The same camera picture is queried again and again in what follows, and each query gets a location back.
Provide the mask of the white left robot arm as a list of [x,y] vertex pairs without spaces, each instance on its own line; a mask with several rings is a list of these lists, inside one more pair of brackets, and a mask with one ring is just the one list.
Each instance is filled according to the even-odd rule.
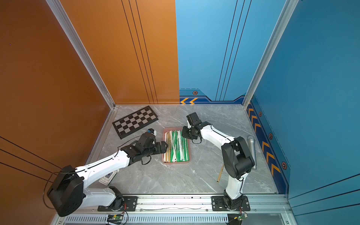
[[168,144],[157,142],[155,131],[150,129],[139,140],[123,144],[118,150],[103,159],[85,166],[66,166],[58,172],[50,186],[47,197],[60,217],[65,217],[80,208],[98,206],[109,211],[125,210],[123,194],[114,186],[103,189],[91,188],[91,184],[144,157],[166,153]]

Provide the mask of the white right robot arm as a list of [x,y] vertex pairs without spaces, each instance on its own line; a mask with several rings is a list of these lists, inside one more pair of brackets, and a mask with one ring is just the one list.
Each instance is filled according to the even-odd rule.
[[229,174],[223,197],[225,208],[249,212],[250,204],[243,194],[243,186],[255,166],[255,160],[246,140],[241,136],[226,135],[209,122],[202,122],[195,112],[187,115],[187,126],[183,127],[182,136],[189,140],[207,140],[221,150],[223,164]]

